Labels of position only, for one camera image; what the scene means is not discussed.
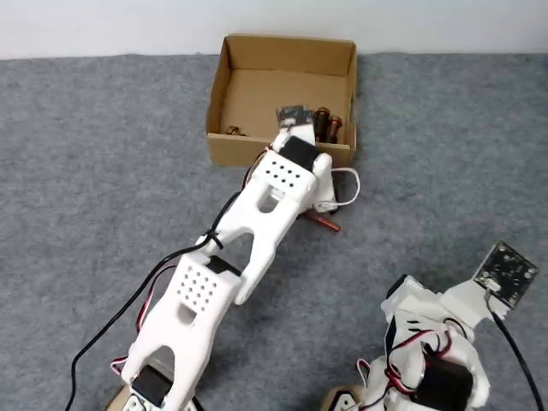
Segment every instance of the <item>cylindrical object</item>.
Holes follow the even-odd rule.
[[[341,117],[333,116],[329,119],[329,127],[327,128],[327,142],[331,144],[337,143],[337,133],[343,125]]]
[[[325,143],[327,140],[327,128],[329,127],[329,109],[320,107],[314,113],[314,134],[316,141]]]

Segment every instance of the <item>small metal part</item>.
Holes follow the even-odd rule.
[[[331,144],[337,143],[337,133],[339,128],[343,126],[343,120],[339,116],[333,116],[329,119],[329,127],[327,129],[327,142]]]
[[[315,221],[316,223],[319,223],[321,225],[323,225],[324,227],[327,227],[328,229],[330,229],[331,231],[335,231],[336,233],[338,233],[340,230],[341,230],[341,226],[338,225],[337,223],[335,223],[334,221],[330,220],[328,217],[326,217],[324,214],[322,213],[319,213],[317,212],[316,210],[314,209],[309,209],[309,210],[306,210],[303,215],[306,217],[306,218],[309,218],[313,221]]]
[[[245,136],[247,136],[247,134],[242,133],[240,128],[237,127],[237,126],[228,126],[224,133],[228,134],[228,135],[245,135]]]
[[[314,135],[316,141],[325,143],[327,140],[327,128],[329,127],[330,111],[325,107],[320,107],[314,113]]]
[[[312,124],[311,111],[305,105],[289,105],[276,109],[277,125],[279,128],[291,128]]]

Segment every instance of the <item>white wall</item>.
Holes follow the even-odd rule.
[[[0,58],[217,53],[232,32],[353,39],[362,52],[546,52],[548,1],[0,0]]]

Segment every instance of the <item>black cable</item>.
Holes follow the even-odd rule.
[[[466,331],[464,330],[464,327],[462,326],[461,323],[459,323],[456,319],[453,319],[453,318],[451,318],[451,317],[447,317],[446,319],[444,319],[444,324],[445,324],[445,322],[447,322],[447,321],[450,321],[451,323],[458,325],[459,328],[460,328],[461,331],[462,331],[462,335],[468,340],[468,334],[467,334]]]
[[[65,407],[65,411],[69,411],[72,408],[72,404],[74,402],[74,398],[76,397],[76,365],[78,364],[78,360],[84,355],[88,349],[90,349],[93,344],[95,344],[99,338],[101,338],[106,331],[109,330],[109,328],[128,310],[129,307],[137,300],[139,295],[143,292],[143,290],[146,288],[148,283],[154,278],[156,273],[169,261],[172,259],[175,259],[177,257],[182,256],[186,253],[191,253],[192,251],[199,250],[200,248],[204,247],[209,240],[212,240],[213,238],[216,238],[215,230],[217,229],[217,226],[219,222],[221,221],[221,218],[223,217],[224,213],[230,208],[234,200],[238,197],[240,192],[237,192],[235,194],[232,194],[232,196],[229,198],[229,200],[223,205],[223,208],[221,211],[217,214],[215,217],[215,220],[213,221],[213,224],[211,225],[211,228],[205,233],[205,238],[198,244],[195,244],[191,247],[186,247],[181,250],[175,251],[174,253],[171,253],[170,255],[164,257],[159,263],[156,264],[156,266],[152,269],[152,271],[146,276],[146,278],[143,280],[141,285],[137,288],[137,290],[128,298],[128,300],[125,302],[125,304],[118,310],[116,314],[104,325],[104,327],[98,331],[98,333],[93,337],[85,346],[83,349],[81,349],[78,354],[76,354],[72,360],[72,364],[70,365],[70,379],[71,379],[71,392],[70,392],[70,398],[68,399],[67,406]]]
[[[521,369],[523,370],[523,373],[525,374],[525,377],[527,378],[527,382],[529,383],[529,386],[531,387],[531,391],[533,392],[534,401],[537,403],[537,408],[539,411],[545,411],[545,406],[542,403],[542,398],[540,397],[539,389],[537,388],[537,385],[534,382],[533,375],[529,371],[529,367],[527,366],[527,363],[525,362],[525,359],[523,358],[523,355],[521,355],[520,349],[517,348],[517,344],[514,341],[514,338],[510,335],[508,329],[506,328],[506,325],[504,325],[504,322],[496,315],[492,310],[491,306],[489,305],[489,298],[491,297],[491,294],[489,294],[486,297],[487,302],[487,308],[489,309],[489,312],[493,316],[493,319],[495,320],[495,324],[498,326],[500,331],[503,332],[504,336],[508,340],[508,343],[510,344],[510,347],[514,351],[515,357],[517,358],[518,362],[520,363]]]

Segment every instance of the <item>white wire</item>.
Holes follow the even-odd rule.
[[[367,371],[371,370],[371,366],[367,361],[365,361],[363,358],[359,358],[356,361],[356,369],[358,370],[358,373],[360,374],[361,381],[363,382],[364,388],[367,388],[367,378],[365,375],[363,375],[363,371],[361,371],[361,363],[365,363],[367,365]]]
[[[354,177],[356,178],[356,192],[354,194],[354,197],[352,197],[352,199],[348,200],[348,201],[343,201],[343,202],[340,202],[340,203],[337,203],[337,202],[334,202],[334,201],[319,201],[318,203],[315,203],[314,205],[319,205],[319,204],[327,204],[327,205],[330,205],[330,206],[337,206],[337,207],[340,207],[340,206],[348,206],[349,204],[352,204],[356,201],[356,199],[358,198],[358,195],[360,195],[360,190],[361,190],[361,181],[360,181],[360,175],[358,174],[358,172],[350,167],[340,167],[338,169],[332,169],[331,170],[331,173],[337,173],[337,172],[346,172],[346,173],[350,173],[350,174],[354,174]]]

